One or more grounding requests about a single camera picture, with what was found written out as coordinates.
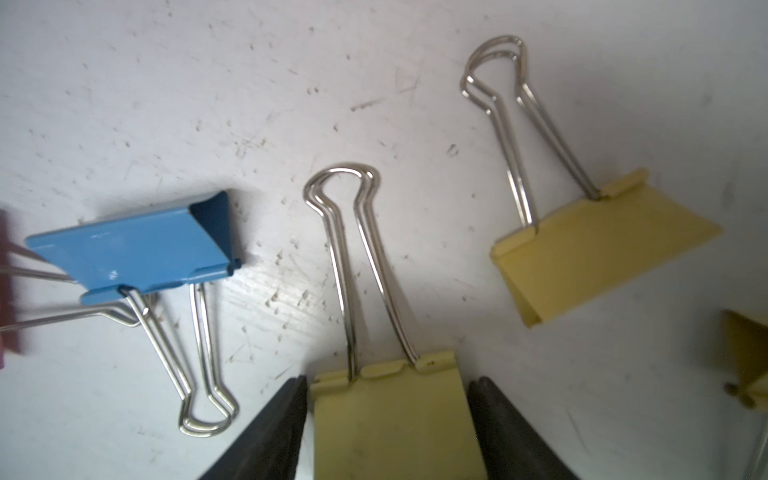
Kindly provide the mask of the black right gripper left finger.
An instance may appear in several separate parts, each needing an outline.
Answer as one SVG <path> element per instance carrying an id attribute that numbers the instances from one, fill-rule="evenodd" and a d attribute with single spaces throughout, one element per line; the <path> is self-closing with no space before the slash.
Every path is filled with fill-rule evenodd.
<path id="1" fill-rule="evenodd" d="M 304 375 L 288 379 L 204 479 L 293 479 L 308 411 Z"/>

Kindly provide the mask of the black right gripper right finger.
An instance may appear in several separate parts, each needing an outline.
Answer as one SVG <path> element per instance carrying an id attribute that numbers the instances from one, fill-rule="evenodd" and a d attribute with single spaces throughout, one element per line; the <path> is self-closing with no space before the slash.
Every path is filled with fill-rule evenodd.
<path id="1" fill-rule="evenodd" d="M 577 477 L 490 378 L 470 382 L 467 399 L 490 479 Z"/>

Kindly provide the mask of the yellow binder clip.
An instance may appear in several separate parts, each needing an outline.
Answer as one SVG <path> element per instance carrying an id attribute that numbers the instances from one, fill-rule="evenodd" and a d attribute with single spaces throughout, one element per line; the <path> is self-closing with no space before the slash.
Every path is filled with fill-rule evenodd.
<path id="1" fill-rule="evenodd" d="M 738 381 L 725 392 L 748 410 L 761 412 L 764 423 L 755 442 L 743 479 L 761 479 L 767 467 L 767 316 L 750 316 L 733 309 L 722 312 L 728 353 L 734 359 Z"/>
<path id="2" fill-rule="evenodd" d="M 514 64 L 517 103 L 584 193 L 545 217 L 535 211 L 505 103 L 475 74 L 498 58 Z M 460 88 L 490 118 L 507 164 L 521 228 L 497 241 L 490 258 L 526 326 L 550 321 L 721 233 L 716 223 L 650 186 L 645 169 L 597 187 L 536 98 L 520 37 L 500 35 L 477 47 Z"/>
<path id="3" fill-rule="evenodd" d="M 404 358 L 362 366 L 354 280 L 344 224 L 324 192 L 335 174 L 360 181 L 353 209 L 368 262 Z M 316 375 L 309 387 L 317 479 L 485 479 L 488 476 L 454 351 L 420 354 L 408 338 L 386 270 L 372 204 L 377 171 L 341 163 L 305 184 L 305 203 L 323 220 L 344 321 L 347 366 Z"/>

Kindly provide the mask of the blue binder clip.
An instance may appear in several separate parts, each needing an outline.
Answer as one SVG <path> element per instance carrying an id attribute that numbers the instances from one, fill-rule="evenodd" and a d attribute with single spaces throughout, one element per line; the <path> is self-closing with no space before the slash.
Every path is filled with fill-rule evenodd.
<path id="1" fill-rule="evenodd" d="M 205 295 L 207 283 L 232 276 L 242 265 L 233 246 L 227 191 L 34 234 L 25 245 L 84 287 L 82 304 L 128 303 L 180 397 L 182 433 L 209 438 L 231 425 L 239 405 L 219 376 Z M 144 298 L 179 287 L 189 291 L 205 395 L 223 416 L 218 422 L 192 415 L 194 385 Z"/>

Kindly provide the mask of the pink binder clip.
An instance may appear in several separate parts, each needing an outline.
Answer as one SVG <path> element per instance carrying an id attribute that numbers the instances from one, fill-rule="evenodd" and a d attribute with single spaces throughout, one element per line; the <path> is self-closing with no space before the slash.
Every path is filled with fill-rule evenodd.
<path id="1" fill-rule="evenodd" d="M 24 277 L 39 280 L 59 281 L 73 283 L 73 280 L 63 273 L 40 271 L 14 266 L 10 261 L 10 254 L 17 253 L 42 260 L 39 255 L 25 248 L 13 244 L 9 236 L 9 220 L 7 213 L 1 211 L 1 368 L 5 367 L 5 355 L 7 352 L 21 351 L 17 332 L 47 326 L 57 323 L 71 322 L 89 318 L 104 318 L 118 325 L 135 328 L 139 325 L 139 319 L 125 303 L 111 302 L 96 306 L 65 309 L 51 315 L 36 319 L 20 321 L 17 317 L 17 309 L 14 306 L 12 277 Z"/>

